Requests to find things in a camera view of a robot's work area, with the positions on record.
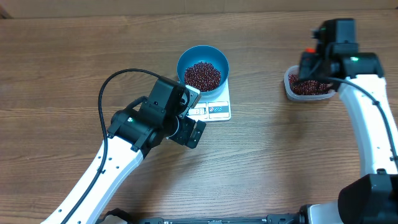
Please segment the red measuring scoop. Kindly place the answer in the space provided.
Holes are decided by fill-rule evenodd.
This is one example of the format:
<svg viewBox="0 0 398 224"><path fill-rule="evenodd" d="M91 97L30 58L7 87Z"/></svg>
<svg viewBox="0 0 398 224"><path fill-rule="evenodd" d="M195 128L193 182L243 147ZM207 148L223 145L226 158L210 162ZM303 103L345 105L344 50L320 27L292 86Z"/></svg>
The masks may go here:
<svg viewBox="0 0 398 224"><path fill-rule="evenodd" d="M306 48L305 51L306 51L307 53L310 53L310 54L314 54L314 53L316 52L316 50L313 49L313 48Z"/></svg>

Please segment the blue bowl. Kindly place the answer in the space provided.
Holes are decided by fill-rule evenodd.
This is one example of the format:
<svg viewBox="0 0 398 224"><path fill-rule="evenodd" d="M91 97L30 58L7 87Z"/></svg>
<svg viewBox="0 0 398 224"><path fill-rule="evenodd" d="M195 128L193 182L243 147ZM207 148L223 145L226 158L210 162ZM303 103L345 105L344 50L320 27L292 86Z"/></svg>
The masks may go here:
<svg viewBox="0 0 398 224"><path fill-rule="evenodd" d="M186 50L177 62L177 77L180 82L185 84L185 70L198 62L211 63L221 72L221 82L219 87L228 79L229 62L224 53L209 45L197 45Z"/></svg>

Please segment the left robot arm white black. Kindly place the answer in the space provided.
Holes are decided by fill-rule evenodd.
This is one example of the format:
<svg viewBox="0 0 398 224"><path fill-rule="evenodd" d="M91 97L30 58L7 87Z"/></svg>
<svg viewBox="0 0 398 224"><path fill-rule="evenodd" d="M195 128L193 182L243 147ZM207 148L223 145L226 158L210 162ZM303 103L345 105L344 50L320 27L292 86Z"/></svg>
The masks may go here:
<svg viewBox="0 0 398 224"><path fill-rule="evenodd" d="M126 177L163 139L196 148L206 124L187 113L200 98L196 88L162 77L149 96L117 111L96 158L44 222L95 223Z"/></svg>

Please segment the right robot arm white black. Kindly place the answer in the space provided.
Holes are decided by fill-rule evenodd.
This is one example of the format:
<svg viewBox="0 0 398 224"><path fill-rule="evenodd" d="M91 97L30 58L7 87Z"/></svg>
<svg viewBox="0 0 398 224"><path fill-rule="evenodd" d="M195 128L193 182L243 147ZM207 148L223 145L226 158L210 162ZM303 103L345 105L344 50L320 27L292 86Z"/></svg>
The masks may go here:
<svg viewBox="0 0 398 224"><path fill-rule="evenodd" d="M335 202L307 207L307 223L397 223L397 126L375 53L360 52L354 19L332 19L313 31L314 52L302 53L300 82L338 92L358 144L361 178Z"/></svg>

